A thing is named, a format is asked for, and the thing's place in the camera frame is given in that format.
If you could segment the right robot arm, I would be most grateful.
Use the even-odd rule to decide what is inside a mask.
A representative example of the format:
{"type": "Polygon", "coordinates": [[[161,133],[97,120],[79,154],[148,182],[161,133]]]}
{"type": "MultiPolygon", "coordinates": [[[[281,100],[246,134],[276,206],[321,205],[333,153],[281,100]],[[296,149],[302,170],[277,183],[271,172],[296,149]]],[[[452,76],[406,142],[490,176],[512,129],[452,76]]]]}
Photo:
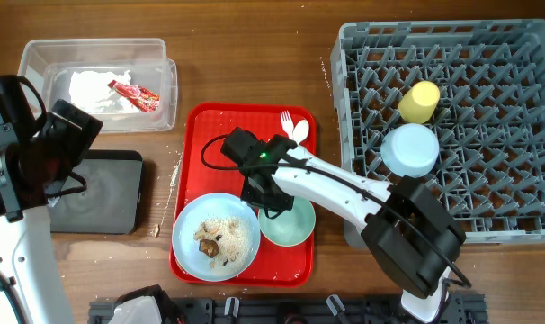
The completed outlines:
{"type": "Polygon", "coordinates": [[[244,177],[242,201],[266,218],[279,218],[299,197],[354,225],[381,270],[402,289],[400,305],[412,319],[438,320],[449,286],[471,286],[455,264],[466,235],[422,181],[371,180],[291,139],[263,141],[239,127],[225,136],[220,151],[244,177]]]}

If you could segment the red snack wrapper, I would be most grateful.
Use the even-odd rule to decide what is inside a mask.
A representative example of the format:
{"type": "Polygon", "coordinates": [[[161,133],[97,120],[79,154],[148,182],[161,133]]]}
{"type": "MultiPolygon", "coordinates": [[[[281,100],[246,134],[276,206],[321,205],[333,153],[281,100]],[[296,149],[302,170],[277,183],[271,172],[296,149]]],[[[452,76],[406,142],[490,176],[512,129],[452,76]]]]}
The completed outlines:
{"type": "Polygon", "coordinates": [[[160,96],[139,85],[127,85],[112,80],[108,87],[116,91],[120,96],[129,100],[140,111],[150,113],[157,110],[160,105],[160,96]]]}

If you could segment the white plastic fork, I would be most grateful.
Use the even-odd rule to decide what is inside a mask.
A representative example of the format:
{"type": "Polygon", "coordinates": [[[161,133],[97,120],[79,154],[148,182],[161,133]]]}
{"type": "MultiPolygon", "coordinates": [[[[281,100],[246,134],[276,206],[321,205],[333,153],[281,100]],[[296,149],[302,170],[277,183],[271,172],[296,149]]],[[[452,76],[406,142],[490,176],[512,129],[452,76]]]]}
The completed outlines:
{"type": "Polygon", "coordinates": [[[293,140],[294,123],[289,111],[283,111],[281,116],[281,127],[290,140],[293,140]]]}

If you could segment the light blue dinner plate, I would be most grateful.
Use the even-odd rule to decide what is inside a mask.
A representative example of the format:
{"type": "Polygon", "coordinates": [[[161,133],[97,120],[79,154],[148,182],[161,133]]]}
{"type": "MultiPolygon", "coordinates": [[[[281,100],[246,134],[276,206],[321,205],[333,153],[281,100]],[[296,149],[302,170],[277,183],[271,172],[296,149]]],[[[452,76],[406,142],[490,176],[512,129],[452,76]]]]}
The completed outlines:
{"type": "Polygon", "coordinates": [[[172,248],[185,273],[206,282],[223,282],[255,260],[261,231],[254,210],[229,193],[194,199],[174,223],[172,248]]]}

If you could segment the yellow plastic cup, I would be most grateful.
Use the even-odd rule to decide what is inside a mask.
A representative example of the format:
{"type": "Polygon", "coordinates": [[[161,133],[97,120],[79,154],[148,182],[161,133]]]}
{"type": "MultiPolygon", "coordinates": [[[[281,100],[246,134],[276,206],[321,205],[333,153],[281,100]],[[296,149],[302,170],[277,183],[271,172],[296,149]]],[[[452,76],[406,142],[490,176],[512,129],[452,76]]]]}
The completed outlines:
{"type": "Polygon", "coordinates": [[[440,97],[440,88],[435,83],[421,81],[403,96],[398,111],[405,122],[423,124],[433,116],[440,97]]]}

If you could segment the light green bowl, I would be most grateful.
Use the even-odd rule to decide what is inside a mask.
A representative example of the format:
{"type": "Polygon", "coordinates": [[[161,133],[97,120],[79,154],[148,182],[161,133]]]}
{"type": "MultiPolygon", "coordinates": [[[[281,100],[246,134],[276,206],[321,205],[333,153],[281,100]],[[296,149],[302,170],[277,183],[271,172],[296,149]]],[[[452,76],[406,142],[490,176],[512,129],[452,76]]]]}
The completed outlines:
{"type": "Polygon", "coordinates": [[[290,211],[284,211],[275,219],[267,218],[264,210],[258,212],[263,235],[284,248],[297,246],[308,239],[315,228],[316,219],[312,203],[299,197],[294,198],[290,211]]]}

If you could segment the food scraps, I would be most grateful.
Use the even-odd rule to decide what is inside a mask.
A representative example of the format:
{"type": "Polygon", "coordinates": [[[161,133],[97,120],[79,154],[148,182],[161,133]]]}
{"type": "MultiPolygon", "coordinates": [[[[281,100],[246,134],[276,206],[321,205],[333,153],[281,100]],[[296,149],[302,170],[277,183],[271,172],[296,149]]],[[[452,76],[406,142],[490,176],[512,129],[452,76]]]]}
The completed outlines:
{"type": "Polygon", "coordinates": [[[193,239],[209,259],[209,269],[220,273],[243,267],[251,245],[248,225],[238,217],[204,220],[193,239]]]}

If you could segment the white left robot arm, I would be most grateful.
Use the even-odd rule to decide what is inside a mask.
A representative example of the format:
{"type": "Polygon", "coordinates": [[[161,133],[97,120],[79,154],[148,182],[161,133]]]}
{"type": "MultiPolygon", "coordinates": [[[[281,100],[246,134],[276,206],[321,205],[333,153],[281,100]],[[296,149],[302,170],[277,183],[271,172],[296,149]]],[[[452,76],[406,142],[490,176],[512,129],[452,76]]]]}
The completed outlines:
{"type": "Polygon", "coordinates": [[[33,114],[33,89],[0,76],[0,323],[71,323],[48,204],[86,190],[73,169],[103,124],[64,100],[33,114]]]}

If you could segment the white plastic spoon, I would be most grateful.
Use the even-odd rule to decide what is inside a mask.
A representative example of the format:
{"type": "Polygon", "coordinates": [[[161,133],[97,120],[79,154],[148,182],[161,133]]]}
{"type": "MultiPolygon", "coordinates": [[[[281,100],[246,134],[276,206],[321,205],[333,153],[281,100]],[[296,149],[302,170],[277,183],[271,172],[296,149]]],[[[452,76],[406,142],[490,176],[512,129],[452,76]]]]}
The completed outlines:
{"type": "Polygon", "coordinates": [[[293,133],[292,133],[293,140],[298,145],[300,145],[308,137],[309,129],[310,129],[309,123],[306,119],[299,121],[294,126],[294,129],[293,129],[293,133]]]}

